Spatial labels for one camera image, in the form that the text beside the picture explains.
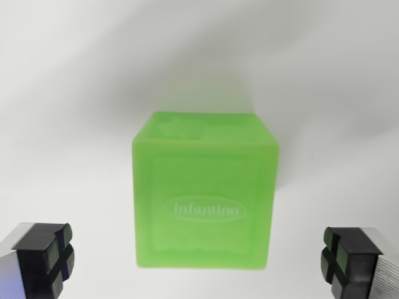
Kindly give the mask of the black-padded silver gripper right finger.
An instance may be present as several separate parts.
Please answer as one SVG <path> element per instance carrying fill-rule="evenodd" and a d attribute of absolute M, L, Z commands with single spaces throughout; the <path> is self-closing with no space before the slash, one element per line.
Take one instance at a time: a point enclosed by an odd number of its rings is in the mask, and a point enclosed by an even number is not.
<path fill-rule="evenodd" d="M 336 299 L 398 299 L 398 249 L 374 228 L 327 227 L 320 257 Z"/>

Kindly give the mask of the black-padded silver gripper left finger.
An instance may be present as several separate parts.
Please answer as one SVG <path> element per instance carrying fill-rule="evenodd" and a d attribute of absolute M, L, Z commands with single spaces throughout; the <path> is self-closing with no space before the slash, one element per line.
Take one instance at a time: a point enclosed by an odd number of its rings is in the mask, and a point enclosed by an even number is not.
<path fill-rule="evenodd" d="M 23 222 L 1 241 L 1 298 L 59 298 L 74 268 L 70 224 Z"/>

